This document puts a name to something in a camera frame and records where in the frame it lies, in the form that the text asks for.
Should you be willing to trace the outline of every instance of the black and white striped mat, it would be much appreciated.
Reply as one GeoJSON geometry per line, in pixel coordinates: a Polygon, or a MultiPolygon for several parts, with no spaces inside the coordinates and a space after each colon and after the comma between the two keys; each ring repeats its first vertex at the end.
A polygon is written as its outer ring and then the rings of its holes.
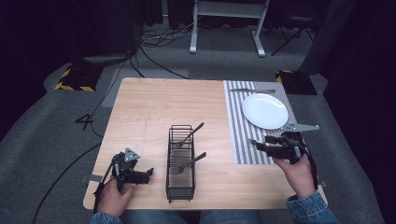
{"type": "Polygon", "coordinates": [[[281,101],[289,112],[288,122],[296,123],[291,110],[288,96],[281,83],[224,80],[224,93],[227,102],[230,133],[233,141],[233,160],[237,164],[274,164],[265,152],[256,150],[248,141],[249,138],[263,141],[265,135],[280,136],[280,129],[264,130],[250,123],[242,111],[242,103],[252,92],[230,91],[234,88],[249,88],[252,90],[276,90],[269,95],[281,101]]]}

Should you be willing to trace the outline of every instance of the hand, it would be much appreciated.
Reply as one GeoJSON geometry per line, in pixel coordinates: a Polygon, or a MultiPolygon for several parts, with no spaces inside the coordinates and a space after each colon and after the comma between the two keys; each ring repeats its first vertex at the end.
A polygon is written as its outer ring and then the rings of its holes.
{"type": "Polygon", "coordinates": [[[102,191],[97,212],[119,217],[125,211],[126,205],[134,195],[135,187],[136,184],[132,184],[121,194],[117,188],[117,180],[111,179],[102,191]]]}
{"type": "Polygon", "coordinates": [[[293,165],[280,159],[273,158],[273,160],[275,164],[283,170],[286,179],[299,199],[315,193],[314,180],[311,174],[311,164],[306,155],[303,155],[300,160],[293,165]]]}

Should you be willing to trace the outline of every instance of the wire utensil holder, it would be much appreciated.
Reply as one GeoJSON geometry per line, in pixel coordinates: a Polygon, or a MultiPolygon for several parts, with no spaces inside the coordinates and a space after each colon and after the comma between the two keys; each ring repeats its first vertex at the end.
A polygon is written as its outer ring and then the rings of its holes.
{"type": "Polygon", "coordinates": [[[166,197],[172,200],[191,200],[195,191],[195,163],[186,167],[181,174],[172,174],[170,170],[194,158],[193,134],[187,138],[183,146],[175,147],[175,143],[184,140],[192,132],[190,125],[172,125],[169,129],[166,197]]]}

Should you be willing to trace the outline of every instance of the sleeve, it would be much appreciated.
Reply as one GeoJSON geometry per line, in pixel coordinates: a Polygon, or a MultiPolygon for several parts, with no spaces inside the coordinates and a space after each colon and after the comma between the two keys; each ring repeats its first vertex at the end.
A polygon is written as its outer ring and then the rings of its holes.
{"type": "Polygon", "coordinates": [[[91,218],[91,224],[122,224],[122,221],[109,214],[96,213],[91,218]]]}
{"type": "Polygon", "coordinates": [[[297,195],[294,195],[288,198],[287,206],[293,223],[340,223],[319,191],[302,199],[297,199],[297,195]]]}

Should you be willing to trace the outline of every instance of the gray floor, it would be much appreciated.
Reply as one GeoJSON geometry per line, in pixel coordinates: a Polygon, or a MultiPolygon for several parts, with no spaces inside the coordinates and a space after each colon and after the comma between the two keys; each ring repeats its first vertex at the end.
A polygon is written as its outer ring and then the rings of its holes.
{"type": "MultiPolygon", "coordinates": [[[[251,38],[252,29],[205,30],[198,35],[198,50],[193,55],[189,54],[188,36],[166,47],[143,50],[156,63],[185,71],[191,79],[275,81],[275,71],[298,69],[311,44],[306,35],[293,40],[276,56],[269,56],[284,40],[278,30],[269,35],[263,31],[261,39],[267,56],[260,58],[251,38]]],[[[161,69],[140,50],[136,59],[142,71],[161,69]]],[[[44,83],[48,93],[23,114],[0,143],[0,223],[32,222],[41,199],[58,176],[78,156],[101,142],[95,133],[105,133],[111,107],[101,106],[101,101],[121,64],[105,68],[95,92],[56,91],[54,87],[67,65],[49,74],[44,83]],[[83,131],[83,125],[75,120],[91,114],[96,107],[93,129],[83,131]]],[[[127,63],[122,69],[133,68],[127,63]]],[[[316,75],[312,80],[317,96],[289,95],[289,99],[299,123],[320,127],[320,131],[304,133],[304,138],[318,164],[320,181],[328,185],[324,191],[329,206],[342,223],[383,223],[372,183],[321,95],[326,79],[316,75]]],[[[98,147],[65,172],[41,206],[36,223],[90,221],[92,211],[82,206],[86,186],[80,179],[91,173],[97,153],[98,147]]],[[[262,211],[262,220],[291,223],[286,210],[262,211]]]]}

